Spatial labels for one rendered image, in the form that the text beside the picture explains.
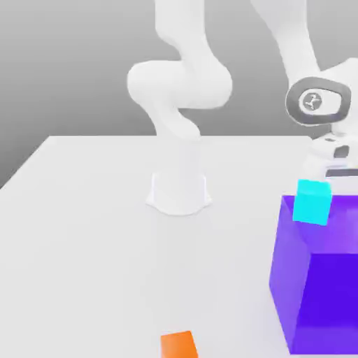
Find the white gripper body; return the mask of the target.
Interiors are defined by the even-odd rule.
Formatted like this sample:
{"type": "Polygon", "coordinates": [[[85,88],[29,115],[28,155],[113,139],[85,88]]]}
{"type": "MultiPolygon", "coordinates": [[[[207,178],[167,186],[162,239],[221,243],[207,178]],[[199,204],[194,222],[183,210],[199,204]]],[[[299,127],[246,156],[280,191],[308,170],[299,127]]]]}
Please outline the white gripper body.
{"type": "Polygon", "coordinates": [[[334,195],[358,196],[358,164],[305,162],[302,178],[329,183],[334,195]]]}

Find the small cyan cube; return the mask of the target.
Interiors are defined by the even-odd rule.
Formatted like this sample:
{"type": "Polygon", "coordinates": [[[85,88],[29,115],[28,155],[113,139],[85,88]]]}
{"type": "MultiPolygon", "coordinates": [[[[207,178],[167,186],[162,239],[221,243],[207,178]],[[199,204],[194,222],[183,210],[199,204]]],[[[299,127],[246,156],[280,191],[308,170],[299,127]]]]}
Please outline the small cyan cube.
{"type": "Polygon", "coordinates": [[[298,180],[292,219],[297,222],[326,226],[332,202],[327,181],[298,180]]]}

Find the large purple box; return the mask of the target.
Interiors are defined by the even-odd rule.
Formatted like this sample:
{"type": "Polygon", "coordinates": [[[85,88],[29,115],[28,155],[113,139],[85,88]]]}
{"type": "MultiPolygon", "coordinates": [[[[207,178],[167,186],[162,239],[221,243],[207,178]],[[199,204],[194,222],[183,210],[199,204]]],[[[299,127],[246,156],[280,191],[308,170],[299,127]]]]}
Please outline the large purple box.
{"type": "Polygon", "coordinates": [[[327,225],[281,199],[269,287],[292,355],[358,355],[358,196],[334,196],[327,225]]]}

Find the small orange cube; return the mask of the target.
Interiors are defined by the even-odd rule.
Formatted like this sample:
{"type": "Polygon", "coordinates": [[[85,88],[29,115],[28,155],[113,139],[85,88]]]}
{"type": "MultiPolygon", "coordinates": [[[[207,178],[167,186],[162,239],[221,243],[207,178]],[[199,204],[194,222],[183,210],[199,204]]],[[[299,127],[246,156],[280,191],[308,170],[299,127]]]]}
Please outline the small orange cube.
{"type": "Polygon", "coordinates": [[[161,358],[199,358],[191,331],[162,335],[161,358]]]}

